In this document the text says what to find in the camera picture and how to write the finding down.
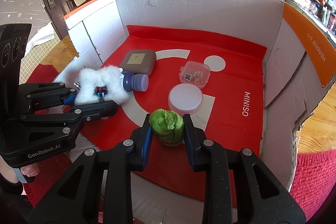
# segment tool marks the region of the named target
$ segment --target white cardboard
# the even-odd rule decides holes
[[[73,13],[65,20],[68,30],[72,29],[75,25],[83,21],[83,19],[87,18],[89,15],[93,14],[99,9],[104,8],[106,5],[112,2],[115,2],[115,0],[96,0],[89,5],[84,6],[82,9]]]
[[[102,65],[97,52],[94,49],[88,49],[75,57],[65,69],[56,77],[54,82],[65,83],[66,86],[72,86],[77,82],[78,73],[84,68],[99,69]]]
[[[277,39],[265,65],[265,106],[268,106],[288,83],[304,53],[305,48],[301,41],[283,19]]]
[[[266,108],[267,124],[261,159],[288,190],[293,182],[296,164],[295,132],[329,88],[322,88],[306,54],[294,77]]]
[[[115,2],[83,19],[86,31],[102,62],[126,40],[124,27]]]
[[[265,60],[276,40],[282,18],[280,0],[116,0],[116,2],[125,28],[127,25],[144,25],[226,34],[267,47]]]
[[[71,42],[79,55],[86,50],[95,50],[82,21],[68,30],[68,33]]]

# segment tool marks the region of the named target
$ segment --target brown container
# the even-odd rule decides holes
[[[150,76],[156,61],[153,50],[133,50],[126,54],[120,68]]]

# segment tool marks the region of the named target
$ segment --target small plastic box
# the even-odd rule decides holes
[[[204,88],[210,77],[210,67],[195,61],[188,61],[181,67],[180,80],[197,87]]]

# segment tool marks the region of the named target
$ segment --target round white lid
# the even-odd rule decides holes
[[[202,99],[202,91],[192,84],[178,84],[169,93],[172,106],[182,111],[194,110],[202,103]]]

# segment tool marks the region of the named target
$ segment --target round container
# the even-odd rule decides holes
[[[195,115],[203,103],[203,94],[200,88],[192,84],[178,84],[169,92],[169,109],[179,115]]]

